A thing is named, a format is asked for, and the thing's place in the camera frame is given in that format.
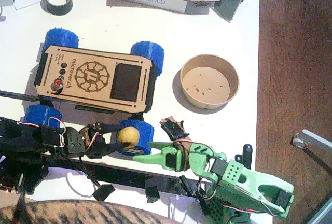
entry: black display screen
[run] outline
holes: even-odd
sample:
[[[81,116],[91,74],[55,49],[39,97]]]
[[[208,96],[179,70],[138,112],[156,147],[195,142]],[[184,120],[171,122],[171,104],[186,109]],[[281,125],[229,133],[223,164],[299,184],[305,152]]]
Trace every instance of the black display screen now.
[[[110,98],[136,102],[142,67],[119,63],[115,67]]]

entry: yellow ball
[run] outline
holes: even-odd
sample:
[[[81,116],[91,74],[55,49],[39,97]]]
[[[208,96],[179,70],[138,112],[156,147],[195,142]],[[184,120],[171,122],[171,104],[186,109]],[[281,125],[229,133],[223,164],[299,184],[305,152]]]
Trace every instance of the yellow ball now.
[[[119,131],[117,141],[119,143],[130,143],[126,148],[133,148],[140,139],[140,133],[135,127],[125,127]]]

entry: wire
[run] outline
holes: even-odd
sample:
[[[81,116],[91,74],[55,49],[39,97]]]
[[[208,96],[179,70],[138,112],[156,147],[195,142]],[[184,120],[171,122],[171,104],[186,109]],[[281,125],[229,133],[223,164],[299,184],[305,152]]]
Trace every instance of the wire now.
[[[93,178],[93,176],[91,176],[91,174],[89,173],[89,171],[87,170],[87,168],[85,168],[84,163],[82,161],[82,157],[79,157],[79,162],[81,163],[81,165],[82,165],[82,167],[84,169],[84,173],[88,175],[88,178],[93,182],[93,184],[95,184],[98,188],[100,188],[101,187],[100,183],[97,180],[95,180]]]
[[[50,126],[50,119],[55,119],[55,120],[57,120],[57,121],[59,121],[61,124],[63,124],[63,133],[62,133],[62,135],[63,134],[65,134],[66,133],[66,131],[67,131],[67,127],[66,127],[66,125],[60,120],[60,119],[58,119],[58,118],[56,118],[56,117],[49,117],[48,118],[48,122],[47,122],[47,126]]]
[[[246,193],[248,193],[248,194],[250,194],[250,195],[253,195],[253,194],[251,194],[250,192],[246,191],[245,189],[241,188],[240,186],[238,186],[238,185],[235,185],[235,186],[236,186],[237,188],[239,188],[240,190],[242,190],[243,192],[246,192]],[[269,209],[269,207],[268,207],[267,205],[265,205],[265,203],[262,201],[262,197],[261,197],[261,196],[259,196],[258,199],[259,199],[259,201],[261,202],[261,204],[267,209],[267,211],[270,213],[270,215],[272,215],[272,216],[278,216],[278,215],[275,215],[274,213],[272,213],[272,211]]]
[[[259,200],[261,202],[261,204],[269,211],[270,215],[272,216],[278,216],[278,215],[275,215],[274,213],[272,213],[272,211],[267,207],[267,205],[265,205],[265,203],[262,201],[261,197],[259,197]]]
[[[221,203],[221,205],[222,205],[223,207],[231,208],[231,209],[234,209],[234,210],[239,211],[239,212],[245,212],[245,213],[258,213],[258,214],[259,214],[259,213],[261,213],[261,214],[265,213],[265,212],[260,212],[260,211],[256,211],[256,210],[253,210],[253,209],[240,209],[240,208],[232,207],[232,206],[229,206],[229,205],[226,205],[226,204],[223,204],[223,203]]]
[[[55,120],[59,121],[61,124],[63,124],[64,127],[63,127],[63,133],[61,134],[60,142],[62,143],[63,146],[66,146],[66,143],[63,141],[63,134],[65,134],[66,131],[67,131],[66,125],[60,119],[58,119],[56,117],[49,117],[48,122],[47,122],[47,126],[50,126],[50,119],[55,119]]]
[[[23,122],[18,122],[19,124],[25,124],[25,125],[29,125],[31,127],[39,127],[39,125],[37,124],[32,124],[32,123],[23,123]]]
[[[91,143],[89,144],[88,148],[85,150],[87,151],[88,149],[90,149],[90,147],[92,146],[93,142],[95,141],[95,139],[97,138],[97,136],[99,135],[99,132],[96,132],[95,135],[93,136]]]
[[[203,143],[194,142],[194,141],[191,141],[191,140],[188,140],[188,139],[178,139],[178,140],[175,140],[173,142],[174,143],[187,142],[187,143],[191,143],[191,144],[205,145],[207,148],[210,149],[210,151],[212,151],[212,156],[214,157],[214,151],[213,151],[213,149],[209,145],[206,145],[206,144],[203,144]]]
[[[83,171],[85,174],[87,174],[88,179],[90,179],[90,181],[96,185],[98,188],[101,186],[100,183],[95,180],[91,174],[89,173],[89,171],[87,170],[87,168],[85,168],[83,161],[81,159],[81,157],[79,158],[80,164],[82,165],[82,167],[78,166],[75,162],[73,162],[72,160],[70,160],[69,158],[66,158],[64,156],[61,156],[62,158],[64,158],[65,160],[67,160],[67,162],[71,163],[72,165],[74,165],[74,167],[76,167],[79,171]]]
[[[239,216],[240,216],[240,215],[237,215],[237,214],[232,215],[231,217],[229,217],[229,219],[228,219],[228,221],[226,222],[226,224],[228,224],[232,218],[234,218],[234,217],[239,217]]]
[[[197,193],[199,195],[200,198],[204,199],[204,200],[209,200],[211,199],[212,197],[214,197],[214,195],[216,195],[216,192],[217,192],[217,186],[216,188],[214,189],[213,193],[209,196],[209,197],[204,197],[201,195],[200,193],[200,188],[201,188],[201,180],[202,180],[202,177],[199,178],[198,182],[197,182]]]

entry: red button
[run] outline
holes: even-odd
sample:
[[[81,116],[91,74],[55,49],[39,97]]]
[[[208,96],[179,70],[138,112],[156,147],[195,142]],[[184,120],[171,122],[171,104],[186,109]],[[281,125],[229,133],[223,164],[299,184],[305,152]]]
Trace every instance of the red button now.
[[[59,87],[61,84],[62,84],[62,79],[55,79],[55,81],[54,81],[54,85],[55,85],[56,87]]]

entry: green plastic part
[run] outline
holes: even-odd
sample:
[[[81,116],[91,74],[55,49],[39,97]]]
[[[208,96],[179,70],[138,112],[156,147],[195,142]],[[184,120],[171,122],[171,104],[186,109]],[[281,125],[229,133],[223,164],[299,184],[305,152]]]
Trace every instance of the green plastic part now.
[[[152,148],[161,150],[161,153],[134,156],[133,160],[140,163],[159,164],[169,171],[182,170],[182,153],[173,147],[173,143],[147,143]]]
[[[286,209],[275,204],[281,190],[291,194]],[[293,191],[293,185],[275,176],[249,170],[242,164],[230,160],[218,184],[215,199],[229,202],[231,206],[240,209],[254,209],[265,213],[269,213],[270,210],[278,218],[285,219],[294,198]]]
[[[211,182],[218,182],[219,178],[217,175],[205,171],[208,164],[208,158],[221,158],[225,161],[227,157],[225,153],[216,154],[215,151],[206,145],[192,144],[189,151],[189,166],[195,175],[203,177]]]
[[[181,151],[173,143],[148,143],[152,148],[161,150],[159,154],[134,156],[133,160],[142,163],[160,164],[164,169],[182,171],[184,158]],[[219,178],[216,174],[206,171],[209,159],[219,158],[227,161],[226,155],[202,144],[192,144],[189,150],[189,166],[198,177],[203,177],[212,185],[207,195],[215,196],[207,200],[211,210],[210,219],[213,223],[227,223],[235,213],[231,207],[241,210],[254,209],[261,213],[272,213],[285,219],[293,202],[294,186],[272,175],[249,170],[243,164],[230,160]],[[280,192],[288,193],[289,202],[285,208],[277,205]],[[229,223],[250,223],[250,214],[241,212],[239,217],[232,218]]]
[[[242,171],[243,168],[243,164],[237,163],[234,160],[230,160],[222,177],[222,181],[235,186],[241,176],[240,171]]]
[[[208,216],[211,223],[227,223],[227,224],[244,224],[250,222],[250,214],[245,212],[237,212],[236,217],[231,218],[235,214],[235,210],[226,208],[221,205],[218,198],[214,197],[211,200],[206,201],[208,208],[211,210],[211,214]]]

